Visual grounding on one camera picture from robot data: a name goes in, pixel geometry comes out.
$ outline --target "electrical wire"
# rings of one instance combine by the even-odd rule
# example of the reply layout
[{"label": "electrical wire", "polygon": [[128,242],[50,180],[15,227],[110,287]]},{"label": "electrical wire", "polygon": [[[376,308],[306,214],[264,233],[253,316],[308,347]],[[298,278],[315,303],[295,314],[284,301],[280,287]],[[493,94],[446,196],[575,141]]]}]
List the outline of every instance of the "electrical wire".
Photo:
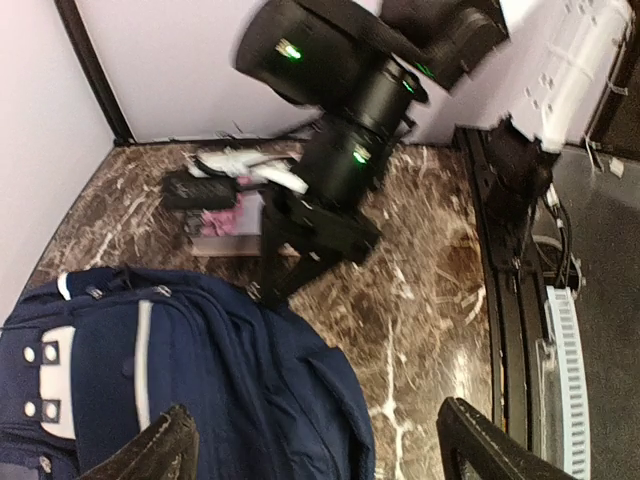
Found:
[{"label": "electrical wire", "polygon": [[558,262],[554,262],[549,257],[547,257],[547,255],[540,248],[540,245],[538,244],[538,242],[533,242],[533,243],[536,246],[536,250],[538,250],[538,255],[540,255],[540,258],[544,261],[544,263],[546,263],[547,266],[550,268],[555,267]]},{"label": "electrical wire", "polygon": [[560,230],[560,238],[562,239],[562,261],[560,262],[560,265],[558,266],[558,269],[556,271],[556,279],[554,282],[554,286],[556,288],[564,288],[566,287],[568,282],[564,282],[563,284],[563,277],[564,277],[564,268],[565,268],[565,263],[567,262],[567,255],[569,252],[569,237],[567,235],[566,229],[564,226],[559,226],[558,229]]},{"label": "electrical wire", "polygon": [[517,251],[518,259],[520,261],[522,261],[522,259],[524,258],[525,250],[527,249],[527,242],[531,237],[531,231],[533,230],[533,224],[536,221],[537,213],[538,213],[538,203],[536,202],[535,204],[529,207],[529,210],[527,210],[527,223],[525,225],[524,235],[522,235],[520,244],[518,245],[518,251]]},{"label": "electrical wire", "polygon": [[569,212],[562,202],[559,204],[560,212],[564,217],[562,221],[564,222],[565,229],[567,231],[567,258],[566,265],[564,266],[564,285],[566,286],[569,283],[569,274],[571,271],[571,252],[573,251],[573,228],[571,226],[571,219],[569,218]]}]

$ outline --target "marble floor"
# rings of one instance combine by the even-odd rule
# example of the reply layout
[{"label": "marble floor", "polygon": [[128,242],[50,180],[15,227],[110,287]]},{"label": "marble floor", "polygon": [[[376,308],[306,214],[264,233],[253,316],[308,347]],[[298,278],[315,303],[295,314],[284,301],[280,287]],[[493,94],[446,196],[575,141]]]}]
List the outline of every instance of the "marble floor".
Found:
[{"label": "marble floor", "polygon": [[[195,145],[114,150],[83,191],[30,285],[98,265],[180,268],[246,285],[257,259],[196,259],[160,179]],[[283,143],[271,151],[299,151]],[[341,265],[292,308],[343,349],[376,435],[377,479],[443,477],[436,418],[447,396],[491,413],[489,323],[464,159],[448,149],[396,150],[383,192],[363,211],[384,240],[361,267]]]}]

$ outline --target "black cable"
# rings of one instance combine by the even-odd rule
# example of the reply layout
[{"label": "black cable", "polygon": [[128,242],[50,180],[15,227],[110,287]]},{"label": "black cable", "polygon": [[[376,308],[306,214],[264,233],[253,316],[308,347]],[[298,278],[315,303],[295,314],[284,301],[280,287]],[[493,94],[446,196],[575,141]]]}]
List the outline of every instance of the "black cable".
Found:
[{"label": "black cable", "polygon": [[556,288],[564,288],[562,285],[562,280],[564,276],[564,267],[565,267],[565,262],[567,261],[567,256],[570,257],[569,238],[567,236],[567,232],[564,226],[559,227],[559,230],[560,230],[560,237],[562,239],[562,261],[560,262],[560,265],[558,265],[558,270],[556,271],[556,280],[555,280],[554,286]]},{"label": "black cable", "polygon": [[538,255],[540,255],[540,258],[542,258],[542,260],[547,264],[547,266],[550,268],[555,267],[557,265],[557,262],[553,262],[549,257],[547,257],[547,255],[540,248],[540,245],[538,244],[538,242],[533,242],[533,243],[536,246],[536,250],[538,250]]},{"label": "black cable", "polygon": [[213,168],[209,167],[206,163],[200,160],[197,156],[193,156],[193,165],[200,170],[202,173],[210,176],[210,177],[223,177],[225,176],[222,172],[216,172]]},{"label": "black cable", "polygon": [[517,255],[520,261],[522,261],[522,259],[524,258],[525,250],[527,248],[527,242],[529,241],[529,237],[531,237],[533,224],[536,221],[537,212],[538,212],[537,202],[531,207],[529,207],[529,210],[527,210],[527,223],[525,225],[524,235],[520,239],[520,244],[518,245],[518,251],[517,251]]},{"label": "black cable", "polygon": [[560,212],[564,217],[562,221],[564,222],[565,228],[567,230],[567,237],[568,237],[567,238],[568,256],[566,259],[566,265],[564,267],[565,268],[564,284],[566,286],[569,284],[569,273],[571,271],[571,254],[573,252],[573,228],[571,226],[571,219],[569,218],[569,212],[567,211],[567,209],[565,208],[562,202],[560,202],[559,207],[560,207]]},{"label": "black cable", "polygon": [[260,192],[267,188],[266,183],[252,183],[251,185],[236,185],[236,191],[238,193],[248,193],[248,192]]}]

